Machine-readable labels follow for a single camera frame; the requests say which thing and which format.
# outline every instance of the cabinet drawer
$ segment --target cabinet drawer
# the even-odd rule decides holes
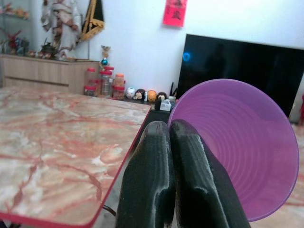
[[[3,58],[5,76],[68,85],[68,66],[26,59]]]
[[[5,87],[10,86],[19,86],[19,87],[28,87],[35,89],[42,89],[46,91],[58,91],[58,92],[68,92],[68,87],[64,85],[52,85],[47,83],[39,83],[39,82],[29,82],[25,80],[18,80],[13,78],[5,78],[4,79]]]

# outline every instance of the purple bowl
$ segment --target purple bowl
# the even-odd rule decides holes
[[[265,93],[236,80],[207,81],[181,97],[169,125],[174,119],[192,124],[226,168],[249,221],[286,202],[299,151],[287,117]]]

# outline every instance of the black television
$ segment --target black television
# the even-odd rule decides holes
[[[304,50],[186,36],[177,98],[208,80],[231,78],[269,95],[289,116],[304,72]]]

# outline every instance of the wooden cabinet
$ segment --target wooden cabinet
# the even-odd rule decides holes
[[[98,62],[65,62],[14,55],[0,55],[3,86],[24,86],[82,94],[88,68]]]

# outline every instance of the marble tabletop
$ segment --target marble tabletop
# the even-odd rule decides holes
[[[150,106],[0,90],[0,218],[91,227]]]

